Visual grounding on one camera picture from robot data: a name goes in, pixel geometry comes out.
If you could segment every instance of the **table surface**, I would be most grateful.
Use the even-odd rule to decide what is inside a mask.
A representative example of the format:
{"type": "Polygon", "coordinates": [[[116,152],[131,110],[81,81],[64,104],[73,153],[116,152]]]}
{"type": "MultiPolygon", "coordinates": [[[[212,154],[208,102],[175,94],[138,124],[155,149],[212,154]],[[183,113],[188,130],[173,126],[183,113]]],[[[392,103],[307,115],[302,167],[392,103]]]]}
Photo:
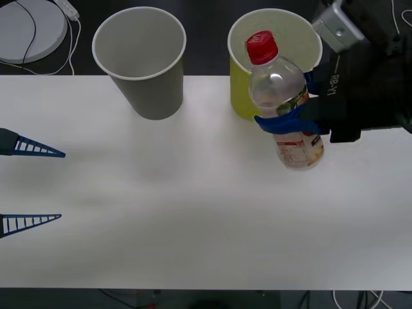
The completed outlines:
{"type": "Polygon", "coordinates": [[[0,287],[412,290],[402,130],[325,141],[296,172],[228,77],[185,77],[161,121],[105,76],[0,77],[0,94],[1,127],[67,153],[0,157],[0,213],[62,214],[0,239],[0,287]]]}

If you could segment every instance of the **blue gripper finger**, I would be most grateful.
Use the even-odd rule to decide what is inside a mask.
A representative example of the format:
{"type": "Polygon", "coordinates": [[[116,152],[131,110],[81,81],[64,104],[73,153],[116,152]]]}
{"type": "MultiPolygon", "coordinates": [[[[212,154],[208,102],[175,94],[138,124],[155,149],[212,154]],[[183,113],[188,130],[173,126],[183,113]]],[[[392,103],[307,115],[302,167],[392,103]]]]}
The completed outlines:
{"type": "Polygon", "coordinates": [[[293,132],[322,134],[321,128],[316,122],[299,119],[303,107],[304,104],[285,115],[275,118],[261,118],[259,116],[255,116],[254,118],[262,130],[272,134],[283,135],[293,132]]]}

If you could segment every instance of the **bottle label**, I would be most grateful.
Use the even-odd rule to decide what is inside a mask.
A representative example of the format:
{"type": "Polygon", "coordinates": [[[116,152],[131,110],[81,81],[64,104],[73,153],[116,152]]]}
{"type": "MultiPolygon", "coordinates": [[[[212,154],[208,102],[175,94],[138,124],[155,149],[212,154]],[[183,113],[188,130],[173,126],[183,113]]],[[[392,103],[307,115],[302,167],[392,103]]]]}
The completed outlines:
{"type": "MultiPolygon", "coordinates": [[[[274,109],[263,111],[263,117],[276,117],[289,113],[309,99],[306,85],[299,94],[274,109]]],[[[314,133],[296,132],[285,135],[274,135],[279,148],[279,155],[285,165],[293,168],[311,166],[323,155],[322,138],[314,133]]]]}

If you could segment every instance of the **white round object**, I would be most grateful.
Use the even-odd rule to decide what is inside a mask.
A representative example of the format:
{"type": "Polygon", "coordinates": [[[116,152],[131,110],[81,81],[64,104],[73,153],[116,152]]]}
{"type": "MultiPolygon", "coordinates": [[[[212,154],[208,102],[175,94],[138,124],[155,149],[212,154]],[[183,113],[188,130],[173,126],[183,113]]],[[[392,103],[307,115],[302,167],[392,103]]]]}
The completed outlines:
{"type": "MultiPolygon", "coordinates": [[[[67,21],[60,9],[46,0],[19,0],[33,16],[37,31],[24,63],[39,60],[53,52],[63,41],[67,21]]],[[[0,60],[21,64],[33,39],[32,18],[16,2],[0,8],[0,60]]]]}

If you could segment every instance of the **plastic bottle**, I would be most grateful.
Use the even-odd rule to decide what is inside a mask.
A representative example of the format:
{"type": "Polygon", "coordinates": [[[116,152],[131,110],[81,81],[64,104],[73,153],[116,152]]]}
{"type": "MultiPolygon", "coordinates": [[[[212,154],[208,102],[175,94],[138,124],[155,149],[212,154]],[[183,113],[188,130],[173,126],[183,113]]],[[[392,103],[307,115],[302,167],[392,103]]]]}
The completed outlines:
{"type": "MultiPolygon", "coordinates": [[[[254,65],[249,94],[263,118],[288,113],[309,99],[303,72],[278,55],[270,31],[260,31],[247,40],[247,51],[254,65]]],[[[322,138],[313,133],[274,135],[277,154],[290,169],[313,167],[323,156],[322,138]]]]}

